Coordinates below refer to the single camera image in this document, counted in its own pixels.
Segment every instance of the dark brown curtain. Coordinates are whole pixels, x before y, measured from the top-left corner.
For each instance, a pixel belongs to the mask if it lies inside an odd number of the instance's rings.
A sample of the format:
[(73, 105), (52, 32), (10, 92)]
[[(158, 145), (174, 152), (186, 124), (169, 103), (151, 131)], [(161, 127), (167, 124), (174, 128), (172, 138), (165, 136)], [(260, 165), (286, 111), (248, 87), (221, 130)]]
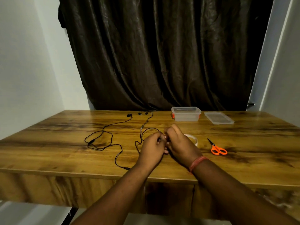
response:
[(273, 0), (60, 3), (96, 109), (246, 109)]

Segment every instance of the red bracelet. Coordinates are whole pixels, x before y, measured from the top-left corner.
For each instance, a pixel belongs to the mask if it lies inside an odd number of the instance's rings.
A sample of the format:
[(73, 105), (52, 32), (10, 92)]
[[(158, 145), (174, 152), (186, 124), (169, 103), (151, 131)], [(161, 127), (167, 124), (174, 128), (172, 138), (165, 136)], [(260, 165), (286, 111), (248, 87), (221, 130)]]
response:
[(193, 171), (193, 169), (199, 164), (201, 163), (203, 160), (208, 160), (208, 158), (206, 158), (204, 155), (200, 156), (199, 158), (195, 159), (194, 162), (192, 162), (192, 164), (189, 167), (190, 172)]

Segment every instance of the person's left arm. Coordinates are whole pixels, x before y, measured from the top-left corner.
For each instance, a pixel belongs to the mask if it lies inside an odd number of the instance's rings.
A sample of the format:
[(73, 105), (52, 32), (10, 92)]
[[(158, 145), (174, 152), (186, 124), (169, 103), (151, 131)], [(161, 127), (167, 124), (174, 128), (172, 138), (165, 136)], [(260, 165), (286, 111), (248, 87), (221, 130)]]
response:
[(166, 142), (165, 137), (159, 132), (147, 137), (137, 163), (72, 225), (122, 225), (137, 192), (159, 164)]

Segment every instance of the person's right hand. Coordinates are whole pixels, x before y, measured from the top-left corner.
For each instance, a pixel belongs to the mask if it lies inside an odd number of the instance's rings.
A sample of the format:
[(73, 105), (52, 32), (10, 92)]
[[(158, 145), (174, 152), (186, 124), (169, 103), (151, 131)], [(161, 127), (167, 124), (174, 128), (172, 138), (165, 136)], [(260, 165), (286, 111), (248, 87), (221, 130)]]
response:
[(173, 124), (165, 128), (164, 133), (168, 140), (166, 147), (183, 166), (188, 168), (195, 159), (202, 156), (200, 149), (181, 132), (177, 125)]

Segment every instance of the transparent plastic box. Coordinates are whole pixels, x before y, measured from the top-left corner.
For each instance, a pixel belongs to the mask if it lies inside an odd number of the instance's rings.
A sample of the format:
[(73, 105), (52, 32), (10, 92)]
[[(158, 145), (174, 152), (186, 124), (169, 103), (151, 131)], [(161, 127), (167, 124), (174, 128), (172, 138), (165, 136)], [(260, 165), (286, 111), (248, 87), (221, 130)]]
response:
[(204, 115), (215, 125), (231, 125), (234, 123), (234, 120), (221, 112), (204, 112)]
[(171, 109), (175, 121), (198, 121), (201, 110), (195, 106), (174, 106)]

